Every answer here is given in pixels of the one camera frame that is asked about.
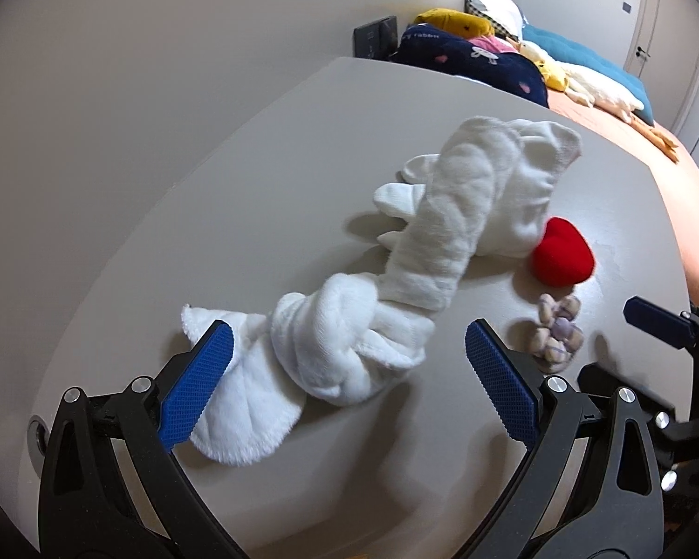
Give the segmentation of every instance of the white towel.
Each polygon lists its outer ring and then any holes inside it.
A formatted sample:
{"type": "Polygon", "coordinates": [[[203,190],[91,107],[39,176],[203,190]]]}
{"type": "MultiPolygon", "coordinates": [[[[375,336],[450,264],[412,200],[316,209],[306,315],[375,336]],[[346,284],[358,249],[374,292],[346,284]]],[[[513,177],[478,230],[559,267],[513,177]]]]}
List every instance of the white towel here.
{"type": "MultiPolygon", "coordinates": [[[[259,461],[284,440],[306,394],[335,405],[362,402],[421,363],[434,320],[521,159],[516,126],[469,120],[419,167],[426,184],[402,185],[411,220],[382,276],[334,275],[310,296],[286,294],[270,316],[184,307],[192,343],[215,319],[228,322],[236,339],[233,361],[194,428],[198,450],[226,464],[259,461]]],[[[396,194],[381,191],[380,199],[396,194]]]]}
{"type": "MultiPolygon", "coordinates": [[[[580,136],[554,122],[516,120],[506,123],[518,134],[520,154],[504,191],[487,217],[476,254],[524,258],[541,242],[548,220],[548,205],[557,181],[567,167],[580,156],[580,136]]],[[[510,153],[513,145],[501,145],[498,153],[510,153]]],[[[428,182],[435,156],[412,158],[403,167],[404,178],[428,182]]],[[[385,184],[373,198],[378,209],[389,216],[414,219],[419,208],[423,184],[385,184]]],[[[378,237],[390,250],[404,232],[391,231],[378,237]]]]}

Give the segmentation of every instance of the flower-shaped plush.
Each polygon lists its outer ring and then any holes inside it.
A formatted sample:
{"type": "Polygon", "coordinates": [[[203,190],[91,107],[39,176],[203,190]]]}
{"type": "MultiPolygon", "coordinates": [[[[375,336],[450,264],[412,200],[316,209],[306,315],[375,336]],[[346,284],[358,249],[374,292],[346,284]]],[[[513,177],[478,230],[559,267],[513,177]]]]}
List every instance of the flower-shaped plush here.
{"type": "Polygon", "coordinates": [[[550,294],[542,294],[538,299],[539,327],[528,351],[537,358],[542,372],[561,372],[582,347],[583,332],[574,324],[579,312],[577,296],[569,295],[556,301],[550,294]]]}

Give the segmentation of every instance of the door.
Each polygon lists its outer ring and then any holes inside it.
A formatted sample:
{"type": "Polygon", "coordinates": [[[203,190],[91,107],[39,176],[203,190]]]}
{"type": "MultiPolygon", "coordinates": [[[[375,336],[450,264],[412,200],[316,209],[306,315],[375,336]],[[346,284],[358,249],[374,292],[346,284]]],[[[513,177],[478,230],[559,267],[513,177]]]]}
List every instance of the door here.
{"type": "Polygon", "coordinates": [[[699,1],[645,0],[627,70],[645,84],[655,119],[673,129],[699,69],[699,1]]]}

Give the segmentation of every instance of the red heart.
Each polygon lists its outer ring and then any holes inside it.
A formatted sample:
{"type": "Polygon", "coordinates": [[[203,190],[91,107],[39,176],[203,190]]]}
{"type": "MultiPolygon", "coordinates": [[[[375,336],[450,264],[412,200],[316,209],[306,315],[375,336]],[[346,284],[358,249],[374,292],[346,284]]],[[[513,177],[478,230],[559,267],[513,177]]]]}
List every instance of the red heart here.
{"type": "Polygon", "coordinates": [[[537,280],[552,287],[579,284],[593,275],[596,259],[580,232],[568,220],[552,218],[531,258],[537,280]]]}

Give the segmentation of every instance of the pink pillow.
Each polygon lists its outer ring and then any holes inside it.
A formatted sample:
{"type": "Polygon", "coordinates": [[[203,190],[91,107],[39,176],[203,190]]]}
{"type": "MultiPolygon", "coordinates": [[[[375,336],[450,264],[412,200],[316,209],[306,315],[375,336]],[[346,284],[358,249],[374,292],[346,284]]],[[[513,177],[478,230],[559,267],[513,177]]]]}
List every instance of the pink pillow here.
{"type": "Polygon", "coordinates": [[[517,50],[507,43],[505,40],[501,40],[494,35],[484,35],[481,38],[471,38],[469,40],[474,46],[478,46],[494,54],[502,53],[516,53],[517,50]]]}

